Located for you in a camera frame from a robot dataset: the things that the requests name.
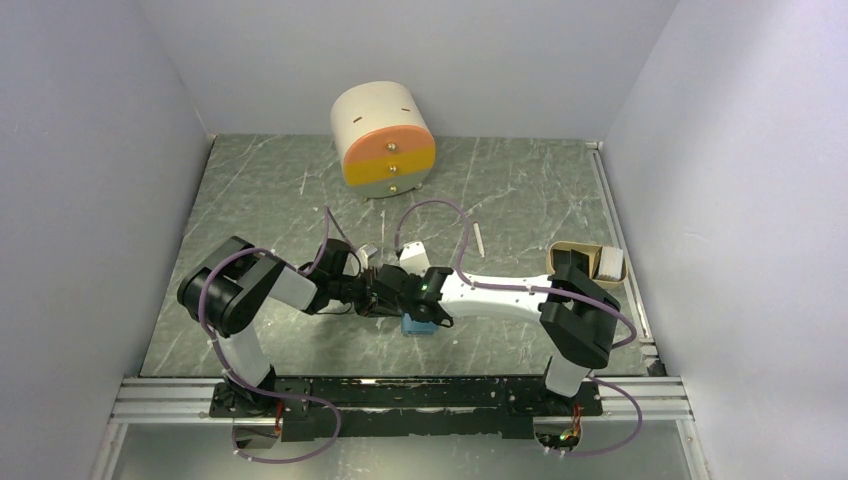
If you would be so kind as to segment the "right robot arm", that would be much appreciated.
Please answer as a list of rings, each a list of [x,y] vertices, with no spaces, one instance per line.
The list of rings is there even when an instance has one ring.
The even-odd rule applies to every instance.
[[[608,366],[620,306],[606,290],[568,262],[550,275],[509,278],[472,275],[449,267],[423,275],[384,265],[369,281],[370,295],[412,320],[450,328],[457,318],[522,320],[540,325],[556,353],[539,391],[542,406],[562,414],[578,399],[592,370]]]

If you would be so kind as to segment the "blue leather card holder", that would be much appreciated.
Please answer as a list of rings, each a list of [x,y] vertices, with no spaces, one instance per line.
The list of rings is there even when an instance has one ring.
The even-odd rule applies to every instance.
[[[433,335],[439,326],[432,322],[419,322],[414,320],[409,314],[404,314],[401,318],[401,332],[403,335]]]

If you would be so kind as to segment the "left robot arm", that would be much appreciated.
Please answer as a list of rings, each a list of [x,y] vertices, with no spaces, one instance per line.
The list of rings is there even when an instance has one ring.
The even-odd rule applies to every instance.
[[[367,260],[347,242],[329,239],[313,261],[297,268],[275,254],[232,236],[182,280],[177,300],[224,358],[225,376],[239,378],[237,403],[261,416],[277,400],[274,368],[264,354],[253,320],[268,299],[316,315],[330,305],[367,303]]]

